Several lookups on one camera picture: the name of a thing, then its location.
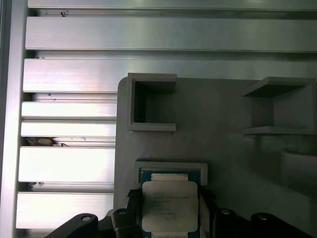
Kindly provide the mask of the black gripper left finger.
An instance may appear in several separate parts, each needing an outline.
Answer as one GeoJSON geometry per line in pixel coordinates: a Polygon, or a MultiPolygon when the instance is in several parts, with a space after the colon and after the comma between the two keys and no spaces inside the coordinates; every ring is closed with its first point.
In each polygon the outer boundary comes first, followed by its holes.
{"type": "Polygon", "coordinates": [[[101,220],[94,214],[78,214],[46,238],[141,238],[141,200],[141,190],[132,189],[128,193],[126,208],[111,210],[101,220]]]}

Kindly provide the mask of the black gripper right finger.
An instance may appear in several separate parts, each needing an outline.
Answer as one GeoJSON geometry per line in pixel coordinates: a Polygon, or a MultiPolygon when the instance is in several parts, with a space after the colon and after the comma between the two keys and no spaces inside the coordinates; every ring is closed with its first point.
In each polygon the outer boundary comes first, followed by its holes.
{"type": "Polygon", "coordinates": [[[219,207],[214,194],[198,188],[199,222],[207,238],[310,238],[311,236],[269,213],[255,213],[250,219],[219,207]]]}

